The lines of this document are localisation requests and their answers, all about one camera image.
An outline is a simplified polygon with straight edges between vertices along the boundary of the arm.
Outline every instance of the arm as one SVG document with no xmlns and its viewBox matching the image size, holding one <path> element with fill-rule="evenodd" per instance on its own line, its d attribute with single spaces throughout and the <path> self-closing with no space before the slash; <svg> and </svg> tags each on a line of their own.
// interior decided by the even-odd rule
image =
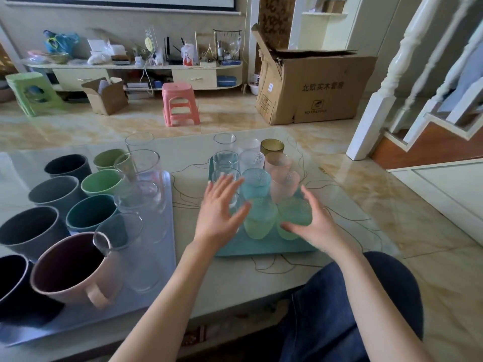
<svg viewBox="0 0 483 362">
<path fill-rule="evenodd" d="M 337 226 L 315 196 L 302 192 L 312 208 L 309 226 L 282 224 L 325 251 L 339 265 L 347 296 L 369 359 L 372 362 L 430 362 L 432 358 L 385 292 L 367 259 L 339 234 Z"/>
<path fill-rule="evenodd" d="M 196 223 L 195 238 L 159 296 L 112 356 L 112 362 L 174 361 L 188 319 L 216 252 L 235 235 L 248 215 L 244 204 L 230 216 L 228 204 L 243 179 L 222 176 L 209 182 Z"/>
</svg>

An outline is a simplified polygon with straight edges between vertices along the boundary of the large cardboard box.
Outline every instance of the large cardboard box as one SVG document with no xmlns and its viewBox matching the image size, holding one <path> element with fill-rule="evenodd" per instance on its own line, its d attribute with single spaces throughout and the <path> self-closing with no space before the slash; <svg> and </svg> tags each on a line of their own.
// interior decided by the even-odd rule
<svg viewBox="0 0 483 362">
<path fill-rule="evenodd" d="M 377 57 L 355 51 L 275 50 L 252 27 L 263 55 L 256 107 L 267 123 L 332 121 L 355 116 Z"/>
<path fill-rule="evenodd" d="M 106 78 L 85 82 L 81 86 L 88 95 L 94 113 L 111 115 L 129 104 L 124 93 L 124 83 L 121 78 L 112 77 L 110 84 L 99 94 L 99 84 L 102 80 Z"/>
</svg>

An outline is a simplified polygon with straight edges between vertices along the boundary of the pink plastic stool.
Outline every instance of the pink plastic stool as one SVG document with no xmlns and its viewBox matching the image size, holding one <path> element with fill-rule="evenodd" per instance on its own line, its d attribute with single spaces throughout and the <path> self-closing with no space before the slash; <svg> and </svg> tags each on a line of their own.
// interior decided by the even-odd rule
<svg viewBox="0 0 483 362">
<path fill-rule="evenodd" d="M 187 103 L 172 103 L 173 99 L 186 99 Z M 199 125 L 199 112 L 195 101 L 193 87 L 187 82 L 166 82 L 163 84 L 163 113 L 167 127 L 173 127 L 172 119 L 192 119 Z M 171 110 L 178 107 L 188 107 L 190 113 L 173 114 Z"/>
</svg>

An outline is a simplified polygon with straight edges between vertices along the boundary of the drawer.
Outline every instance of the drawer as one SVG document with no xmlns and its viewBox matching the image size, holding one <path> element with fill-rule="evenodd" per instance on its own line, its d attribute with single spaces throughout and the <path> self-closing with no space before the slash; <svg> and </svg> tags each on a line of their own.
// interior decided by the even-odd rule
<svg viewBox="0 0 483 362">
<path fill-rule="evenodd" d="M 65 91 L 82 91 L 82 84 L 97 78 L 105 77 L 109 80 L 109 74 L 104 68 L 53 68 L 60 86 Z"/>
<path fill-rule="evenodd" d="M 203 70 L 201 68 L 190 68 L 186 70 L 172 69 L 174 82 L 187 82 L 194 89 L 215 88 L 216 70 Z"/>
</svg>

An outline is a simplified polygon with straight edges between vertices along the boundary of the forearm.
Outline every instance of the forearm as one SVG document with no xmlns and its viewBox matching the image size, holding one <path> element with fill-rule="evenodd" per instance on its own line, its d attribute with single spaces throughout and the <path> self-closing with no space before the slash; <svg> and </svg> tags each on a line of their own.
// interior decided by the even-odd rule
<svg viewBox="0 0 483 362">
<path fill-rule="evenodd" d="M 336 261 L 369 359 L 372 362 L 432 361 L 367 259 L 346 246 L 342 247 Z"/>
<path fill-rule="evenodd" d="M 213 254 L 190 243 L 163 291 L 136 324 L 111 361 L 174 361 L 196 294 Z"/>
</svg>

